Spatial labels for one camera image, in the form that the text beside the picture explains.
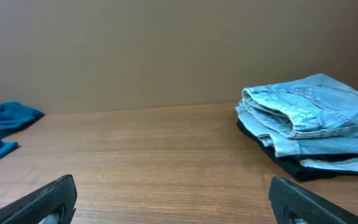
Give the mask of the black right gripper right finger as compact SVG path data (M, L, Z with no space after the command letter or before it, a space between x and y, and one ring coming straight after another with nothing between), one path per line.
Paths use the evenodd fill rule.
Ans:
M358 224L358 216L283 177L273 177L268 199L278 224Z

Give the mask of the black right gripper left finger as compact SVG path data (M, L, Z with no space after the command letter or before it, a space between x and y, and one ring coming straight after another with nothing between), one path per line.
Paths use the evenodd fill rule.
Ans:
M0 209L0 224L71 223L77 191L71 174L44 185Z

